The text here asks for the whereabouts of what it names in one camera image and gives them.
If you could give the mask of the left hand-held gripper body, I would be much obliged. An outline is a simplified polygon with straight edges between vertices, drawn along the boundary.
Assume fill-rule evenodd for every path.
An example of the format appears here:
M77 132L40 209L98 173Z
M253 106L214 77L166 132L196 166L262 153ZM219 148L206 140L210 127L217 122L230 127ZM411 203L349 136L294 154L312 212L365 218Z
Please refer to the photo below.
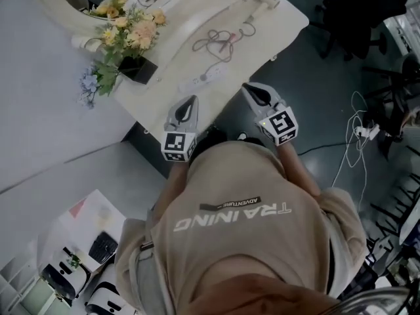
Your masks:
M196 147L197 132L167 124L161 141L161 153L166 161L189 162Z

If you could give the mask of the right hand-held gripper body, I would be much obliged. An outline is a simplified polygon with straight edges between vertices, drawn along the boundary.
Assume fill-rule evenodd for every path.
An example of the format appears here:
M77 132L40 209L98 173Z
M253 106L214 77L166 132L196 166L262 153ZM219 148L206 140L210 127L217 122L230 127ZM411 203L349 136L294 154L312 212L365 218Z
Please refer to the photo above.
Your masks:
M276 146L281 146L297 137L299 125L290 106L277 104L257 120L261 133Z

